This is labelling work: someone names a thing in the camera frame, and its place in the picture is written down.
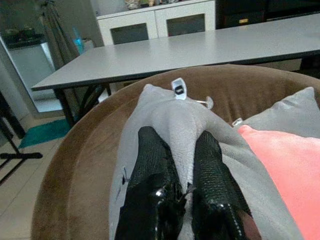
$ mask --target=glass door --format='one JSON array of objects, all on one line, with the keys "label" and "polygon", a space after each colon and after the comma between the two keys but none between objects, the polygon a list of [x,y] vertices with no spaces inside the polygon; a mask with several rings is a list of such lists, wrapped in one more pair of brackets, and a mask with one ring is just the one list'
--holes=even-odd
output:
[{"label": "glass door", "polygon": [[31,90],[55,71],[35,1],[0,0],[0,19],[0,44],[37,111],[61,110],[53,90]]}]

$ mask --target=cabinet door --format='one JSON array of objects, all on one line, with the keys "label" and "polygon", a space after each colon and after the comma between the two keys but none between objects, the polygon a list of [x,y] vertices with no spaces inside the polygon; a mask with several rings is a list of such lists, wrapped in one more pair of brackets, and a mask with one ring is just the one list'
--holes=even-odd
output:
[{"label": "cabinet door", "polygon": [[153,11],[99,19],[104,45],[124,44],[158,37]]},{"label": "cabinet door", "polygon": [[214,30],[215,1],[205,1],[155,11],[158,37]]}]

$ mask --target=white cabinet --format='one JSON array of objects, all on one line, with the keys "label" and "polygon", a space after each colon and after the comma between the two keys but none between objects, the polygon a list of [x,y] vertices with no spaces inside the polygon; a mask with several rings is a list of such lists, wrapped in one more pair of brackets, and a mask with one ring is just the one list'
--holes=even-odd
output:
[{"label": "white cabinet", "polygon": [[158,37],[154,11],[98,20],[104,45],[122,44]]},{"label": "white cabinet", "polygon": [[104,45],[211,31],[215,19],[214,0],[185,0],[97,17]]},{"label": "white cabinet", "polygon": [[159,38],[214,30],[215,1],[156,10],[155,19]]}]

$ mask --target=floor tile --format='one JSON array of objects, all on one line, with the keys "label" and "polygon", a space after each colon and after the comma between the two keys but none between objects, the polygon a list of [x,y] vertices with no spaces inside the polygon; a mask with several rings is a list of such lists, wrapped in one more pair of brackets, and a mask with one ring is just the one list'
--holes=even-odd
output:
[{"label": "floor tile", "polygon": [[38,191],[52,157],[62,140],[60,138],[55,142],[53,148],[44,156],[42,163],[0,217],[0,240],[31,236],[32,215]]}]

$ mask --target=door frame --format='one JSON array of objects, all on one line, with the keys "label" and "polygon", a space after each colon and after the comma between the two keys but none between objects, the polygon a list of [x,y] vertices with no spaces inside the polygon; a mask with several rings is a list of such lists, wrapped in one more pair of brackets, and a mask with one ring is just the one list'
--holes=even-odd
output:
[{"label": "door frame", "polygon": [[5,47],[5,43],[3,42],[2,38],[0,37],[0,61],[3,63],[5,71],[7,75],[12,80],[16,90],[20,94],[22,100],[27,106],[29,113],[35,118],[53,118],[58,116],[63,116],[62,110],[57,111],[47,111],[47,112],[39,112],[37,107],[35,106],[31,96],[29,95],[26,86],[24,85],[21,76],[19,75],[10,54]]}]

